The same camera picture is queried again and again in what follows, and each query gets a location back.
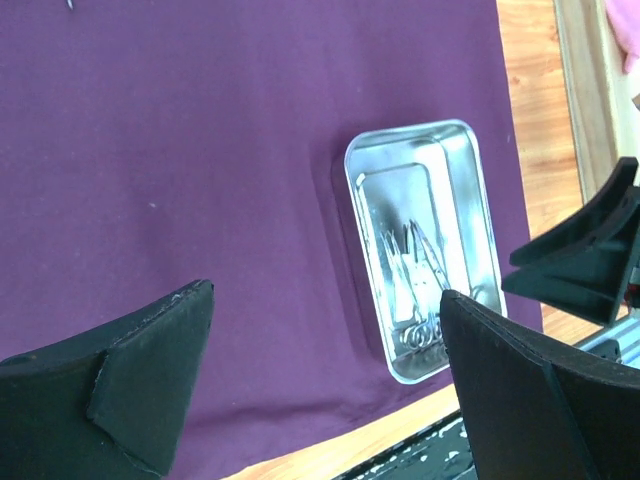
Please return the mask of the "steel instrument tray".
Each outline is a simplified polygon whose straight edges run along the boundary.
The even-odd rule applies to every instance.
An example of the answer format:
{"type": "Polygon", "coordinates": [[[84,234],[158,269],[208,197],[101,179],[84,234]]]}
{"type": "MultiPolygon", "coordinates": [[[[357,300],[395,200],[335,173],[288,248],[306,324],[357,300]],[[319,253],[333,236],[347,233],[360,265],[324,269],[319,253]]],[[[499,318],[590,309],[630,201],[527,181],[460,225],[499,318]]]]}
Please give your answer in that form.
{"type": "Polygon", "coordinates": [[[507,312],[476,136],[457,119],[365,132],[343,170],[389,373],[420,383],[449,365],[443,291],[507,312]]]}

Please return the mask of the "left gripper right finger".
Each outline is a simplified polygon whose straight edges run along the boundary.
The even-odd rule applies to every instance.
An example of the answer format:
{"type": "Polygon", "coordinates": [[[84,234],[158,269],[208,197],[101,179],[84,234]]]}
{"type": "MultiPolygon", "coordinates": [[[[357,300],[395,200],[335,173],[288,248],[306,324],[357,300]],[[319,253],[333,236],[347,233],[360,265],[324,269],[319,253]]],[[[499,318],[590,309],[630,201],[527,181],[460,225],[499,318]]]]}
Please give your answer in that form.
{"type": "Polygon", "coordinates": [[[479,478],[638,478],[638,370],[455,290],[440,323],[479,478]]]}

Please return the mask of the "purple surgical wrap cloth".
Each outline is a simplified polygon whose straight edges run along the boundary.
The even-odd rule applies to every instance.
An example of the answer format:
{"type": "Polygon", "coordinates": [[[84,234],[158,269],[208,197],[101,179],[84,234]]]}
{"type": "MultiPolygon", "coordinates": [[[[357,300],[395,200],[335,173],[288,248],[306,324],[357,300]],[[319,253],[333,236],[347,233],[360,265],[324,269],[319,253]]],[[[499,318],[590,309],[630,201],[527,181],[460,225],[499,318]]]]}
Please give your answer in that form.
{"type": "Polygon", "coordinates": [[[336,168],[359,133],[445,119],[476,134],[506,264],[529,231],[494,2],[3,2],[2,355],[211,280],[175,479],[440,390],[377,355],[336,168]]]}

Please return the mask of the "steel scissors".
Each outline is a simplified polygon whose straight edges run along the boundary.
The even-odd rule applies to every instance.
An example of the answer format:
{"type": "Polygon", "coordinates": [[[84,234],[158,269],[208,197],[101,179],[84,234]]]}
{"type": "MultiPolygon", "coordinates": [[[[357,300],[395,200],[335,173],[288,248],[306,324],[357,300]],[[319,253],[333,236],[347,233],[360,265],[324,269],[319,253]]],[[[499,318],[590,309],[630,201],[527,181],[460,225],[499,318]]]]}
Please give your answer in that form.
{"type": "Polygon", "coordinates": [[[429,305],[430,283],[442,293],[450,287],[445,268],[427,235],[415,220],[404,226],[406,252],[401,255],[409,293],[413,302],[414,325],[404,334],[403,341],[411,350],[426,349],[442,340],[439,308],[429,305]]]}

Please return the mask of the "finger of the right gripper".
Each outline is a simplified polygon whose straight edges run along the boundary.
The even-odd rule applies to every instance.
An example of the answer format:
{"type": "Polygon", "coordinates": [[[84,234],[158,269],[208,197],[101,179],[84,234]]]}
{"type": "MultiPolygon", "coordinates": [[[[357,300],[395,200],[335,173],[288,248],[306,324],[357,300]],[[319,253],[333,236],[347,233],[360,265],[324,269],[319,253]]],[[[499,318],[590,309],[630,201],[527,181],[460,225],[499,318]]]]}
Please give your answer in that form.
{"type": "Polygon", "coordinates": [[[639,162],[622,157],[579,211],[510,255],[502,289],[598,325],[639,307],[639,162]]]}

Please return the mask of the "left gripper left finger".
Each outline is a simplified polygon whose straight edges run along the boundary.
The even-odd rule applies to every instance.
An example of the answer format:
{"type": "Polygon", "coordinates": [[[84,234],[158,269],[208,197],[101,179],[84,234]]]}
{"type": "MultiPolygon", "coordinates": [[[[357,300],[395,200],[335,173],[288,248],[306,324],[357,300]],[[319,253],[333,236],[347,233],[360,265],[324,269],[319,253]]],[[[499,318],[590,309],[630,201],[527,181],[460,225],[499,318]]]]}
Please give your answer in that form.
{"type": "Polygon", "coordinates": [[[212,324],[193,281],[123,317],[1,363],[4,479],[163,479],[212,324]]]}

